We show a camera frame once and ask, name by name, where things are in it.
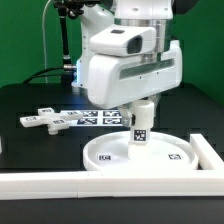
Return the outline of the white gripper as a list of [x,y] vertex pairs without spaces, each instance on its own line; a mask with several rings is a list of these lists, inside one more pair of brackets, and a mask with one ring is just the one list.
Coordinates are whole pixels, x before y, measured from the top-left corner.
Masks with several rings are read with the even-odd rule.
[[157,107],[160,92],[177,87],[182,80],[182,52],[178,40],[170,43],[170,50],[159,61],[144,63],[140,55],[119,58],[95,55],[89,65],[88,99],[103,109],[117,106],[121,123],[131,127],[133,114],[123,104],[148,97]]

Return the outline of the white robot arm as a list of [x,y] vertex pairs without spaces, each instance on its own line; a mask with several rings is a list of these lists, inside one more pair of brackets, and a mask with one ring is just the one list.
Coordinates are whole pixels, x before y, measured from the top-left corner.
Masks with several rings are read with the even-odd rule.
[[96,107],[118,108],[126,127],[141,117],[139,107],[152,116],[157,95],[182,80],[173,17],[198,1],[99,0],[81,19],[84,47],[73,86]]

